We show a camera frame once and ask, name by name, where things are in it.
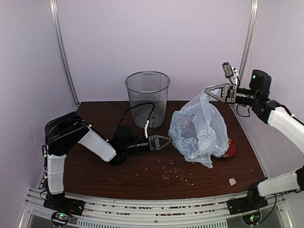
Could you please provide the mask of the light blue plastic trash bag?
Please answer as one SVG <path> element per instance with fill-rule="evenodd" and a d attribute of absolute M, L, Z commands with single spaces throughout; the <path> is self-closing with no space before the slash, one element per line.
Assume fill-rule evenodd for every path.
<path fill-rule="evenodd" d="M 185 161 L 209 169 L 213 168 L 211 157 L 219 158 L 229 148 L 224 118 L 204 92 L 174 111 L 168 135 Z"/>

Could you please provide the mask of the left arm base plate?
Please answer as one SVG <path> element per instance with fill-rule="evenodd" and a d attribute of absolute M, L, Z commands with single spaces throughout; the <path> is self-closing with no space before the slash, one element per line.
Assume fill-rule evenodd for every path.
<path fill-rule="evenodd" d="M 68 215 L 77 215 L 81 216 L 84 210 L 85 202 L 77 199 L 46 199 L 43 203 L 43 206 L 48 209 L 55 211 L 64 212 Z"/>

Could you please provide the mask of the small pink paper scrap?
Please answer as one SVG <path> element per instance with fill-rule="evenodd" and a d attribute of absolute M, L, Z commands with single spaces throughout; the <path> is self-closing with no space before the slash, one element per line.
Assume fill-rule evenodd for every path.
<path fill-rule="evenodd" d="M 234 178 L 230 178 L 228 181 L 229 181 L 229 183 L 230 183 L 231 186 L 233 186 L 233 185 L 235 185 L 237 183 Z"/>

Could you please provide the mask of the left aluminium frame post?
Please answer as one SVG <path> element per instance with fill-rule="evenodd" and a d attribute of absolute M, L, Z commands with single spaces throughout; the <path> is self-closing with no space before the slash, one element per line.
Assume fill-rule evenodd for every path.
<path fill-rule="evenodd" d="M 56 36 L 57 36 L 59 55 L 60 55 L 60 59 L 62 62 L 64 74 L 65 74 L 68 88 L 72 95 L 74 104 L 76 107 L 78 107 L 80 105 L 80 102 L 79 102 L 78 96 L 76 94 L 76 89 L 75 89 L 75 86 L 73 83 L 73 79 L 72 79 L 69 64 L 68 64 L 67 54 L 66 54 L 61 26 L 60 26 L 60 18 L 59 18 L 59 13 L 58 13 L 57 0 L 50 0 L 49 3 L 50 3 L 50 11 L 51 11 L 51 15 L 52 15 L 53 23 L 54 23 L 54 28 L 55 28 L 55 32 L 56 32 Z"/>

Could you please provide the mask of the right aluminium frame post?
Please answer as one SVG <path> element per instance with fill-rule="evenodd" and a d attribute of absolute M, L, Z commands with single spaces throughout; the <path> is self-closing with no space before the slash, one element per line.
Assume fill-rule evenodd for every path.
<path fill-rule="evenodd" d="M 241 86 L 244 84 L 246 78 L 246 73 L 249 66 L 249 56 L 254 45 L 254 39 L 255 39 L 255 33 L 256 33 L 257 21 L 258 21 L 259 5 L 260 5 L 259 0 L 251 1 L 251 8 L 250 8 L 250 14 L 247 25 L 247 35 L 245 38 L 243 54 L 239 67 L 239 82 Z"/>

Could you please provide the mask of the grey mesh trash bin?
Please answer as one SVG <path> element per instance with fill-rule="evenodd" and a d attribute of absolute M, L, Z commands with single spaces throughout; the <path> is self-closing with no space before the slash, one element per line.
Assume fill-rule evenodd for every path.
<path fill-rule="evenodd" d="M 146 120 L 155 117 L 154 129 L 159 128 L 165 118 L 166 104 L 171 79 L 159 71 L 139 71 L 125 79 L 133 122 L 144 128 Z"/>

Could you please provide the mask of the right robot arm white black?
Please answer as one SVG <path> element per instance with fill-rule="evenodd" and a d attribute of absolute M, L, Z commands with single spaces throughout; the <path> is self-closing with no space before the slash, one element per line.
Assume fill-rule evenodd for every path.
<path fill-rule="evenodd" d="M 206 88 L 205 93 L 226 104 L 250 106 L 262 122 L 280 131 L 303 151 L 304 124 L 285 105 L 269 98 L 271 82 L 272 78 L 268 73 L 254 69 L 248 89 L 224 83 Z M 299 192 L 303 189 L 304 169 L 299 168 L 251 185 L 243 204 L 246 209 L 252 210 L 269 195 Z"/>

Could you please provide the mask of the red floral overturned bowl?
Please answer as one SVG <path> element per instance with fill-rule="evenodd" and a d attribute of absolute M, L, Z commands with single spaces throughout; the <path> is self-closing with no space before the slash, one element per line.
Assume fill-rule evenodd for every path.
<path fill-rule="evenodd" d="M 221 155 L 220 158 L 231 158 L 236 154 L 236 151 L 236 143 L 231 138 L 228 138 L 228 150 L 223 155 Z"/>

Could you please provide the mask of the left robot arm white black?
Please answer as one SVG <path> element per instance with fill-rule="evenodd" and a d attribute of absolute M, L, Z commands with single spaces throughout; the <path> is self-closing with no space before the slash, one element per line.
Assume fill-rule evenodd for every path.
<path fill-rule="evenodd" d="M 47 201 L 58 211 L 69 203 L 64 190 L 64 165 L 69 151 L 80 144 L 111 166 L 118 166 L 133 154 L 160 151 L 172 142 L 169 137 L 151 135 L 152 119 L 144 126 L 143 137 L 134 134 L 129 125 L 119 125 L 111 140 L 104 138 L 77 112 L 48 122 L 45 126 L 44 172 L 47 178 Z"/>

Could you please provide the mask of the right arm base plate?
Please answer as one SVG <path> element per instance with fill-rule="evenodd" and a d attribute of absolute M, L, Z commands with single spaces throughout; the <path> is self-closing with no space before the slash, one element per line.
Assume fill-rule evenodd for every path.
<path fill-rule="evenodd" d="M 259 198 L 257 201 L 249 201 L 247 197 L 231 198 L 227 201 L 227 206 L 230 215 L 245 213 L 253 210 L 258 210 L 266 207 L 268 202 L 266 198 Z"/>

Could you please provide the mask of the aluminium frame post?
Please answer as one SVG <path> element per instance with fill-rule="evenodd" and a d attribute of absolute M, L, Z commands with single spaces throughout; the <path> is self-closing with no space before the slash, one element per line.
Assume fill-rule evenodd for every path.
<path fill-rule="evenodd" d="M 247 25 L 247 35 L 245 38 L 243 54 L 239 67 L 239 82 L 241 86 L 244 84 L 246 78 L 246 73 L 249 66 L 249 56 L 254 45 L 254 39 L 255 39 L 255 33 L 256 33 L 257 21 L 258 21 L 259 5 L 260 5 L 259 0 L 251 1 L 251 8 L 250 8 L 250 14 Z"/>
<path fill-rule="evenodd" d="M 60 18 L 59 18 L 59 13 L 58 13 L 57 0 L 50 0 L 49 3 L 50 3 L 50 11 L 51 11 L 51 15 L 52 15 L 53 23 L 54 23 L 54 28 L 55 28 L 55 32 L 56 32 L 56 36 L 57 36 L 59 55 L 60 55 L 60 59 L 62 62 L 64 74 L 65 74 L 68 88 L 72 95 L 74 104 L 76 107 L 78 107 L 80 105 L 80 102 L 79 102 L 78 96 L 76 94 L 76 89 L 75 89 L 75 86 L 73 83 L 73 79 L 72 79 L 69 64 L 68 64 L 67 54 L 66 54 L 61 26 L 60 26 Z"/>

